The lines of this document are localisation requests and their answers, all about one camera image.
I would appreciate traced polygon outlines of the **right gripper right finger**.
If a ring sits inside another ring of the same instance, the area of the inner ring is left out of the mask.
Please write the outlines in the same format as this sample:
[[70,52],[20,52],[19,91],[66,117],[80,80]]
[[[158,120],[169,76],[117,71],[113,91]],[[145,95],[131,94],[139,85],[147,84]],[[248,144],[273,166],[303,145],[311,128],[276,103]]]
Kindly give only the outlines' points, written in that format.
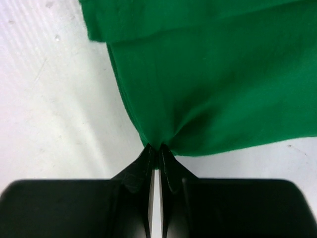
[[158,153],[165,238],[312,238],[302,192],[282,179],[198,178],[172,152]]

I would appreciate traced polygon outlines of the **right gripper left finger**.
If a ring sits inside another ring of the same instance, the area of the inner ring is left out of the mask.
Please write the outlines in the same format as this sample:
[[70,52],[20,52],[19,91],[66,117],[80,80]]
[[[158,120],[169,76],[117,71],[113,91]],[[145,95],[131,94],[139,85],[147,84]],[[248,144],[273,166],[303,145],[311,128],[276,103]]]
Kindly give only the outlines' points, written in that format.
[[3,238],[149,238],[155,151],[111,179],[25,179],[0,196]]

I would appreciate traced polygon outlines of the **green t shirt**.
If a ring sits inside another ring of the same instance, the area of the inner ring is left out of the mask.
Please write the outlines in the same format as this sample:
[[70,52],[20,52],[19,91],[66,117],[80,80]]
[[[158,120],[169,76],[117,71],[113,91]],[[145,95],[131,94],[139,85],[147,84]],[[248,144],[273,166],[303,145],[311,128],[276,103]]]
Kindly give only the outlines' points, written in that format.
[[80,3],[143,144],[202,156],[316,136],[316,1]]

